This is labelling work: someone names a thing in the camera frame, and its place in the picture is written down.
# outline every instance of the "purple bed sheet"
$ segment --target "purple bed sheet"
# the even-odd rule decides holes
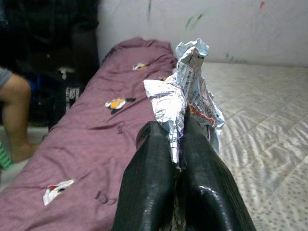
[[[138,63],[147,69],[132,70]],[[115,46],[80,99],[0,194],[0,230],[110,230],[137,133],[154,120],[143,80],[169,76],[175,64],[168,42],[133,38]],[[136,101],[112,115],[105,103],[116,98]],[[47,187],[70,179],[75,182],[44,206]]]

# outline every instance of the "bed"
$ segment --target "bed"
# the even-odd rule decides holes
[[[137,64],[147,67],[133,70]],[[167,77],[175,64],[167,42],[134,38],[115,46],[78,102],[1,192],[1,230],[110,230],[137,133],[154,120],[143,80]],[[256,229],[306,230],[308,69],[204,63],[203,76],[226,118],[219,156]],[[118,98],[128,100],[114,113],[106,103]],[[47,187],[70,179],[75,182],[44,206]]]

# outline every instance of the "white wall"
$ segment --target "white wall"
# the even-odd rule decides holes
[[[209,61],[308,66],[308,0],[101,0],[99,22],[100,60],[141,36],[201,38]]]

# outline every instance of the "white mattress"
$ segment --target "white mattress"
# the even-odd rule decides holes
[[[308,68],[203,65],[226,124],[220,157],[258,231],[308,230]]]

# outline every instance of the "floor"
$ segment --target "floor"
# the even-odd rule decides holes
[[[46,135],[47,133],[48,133],[47,127],[42,127],[42,128],[29,127],[28,139],[31,143],[40,143],[43,140],[43,136]],[[7,154],[10,154],[11,148],[3,126],[0,126],[0,142],[2,143]],[[0,181],[0,192],[4,190],[8,185],[10,185],[10,183],[14,180],[14,178],[24,168],[26,164],[27,161],[23,161],[21,163],[14,164],[8,170],[2,170],[1,181]]]

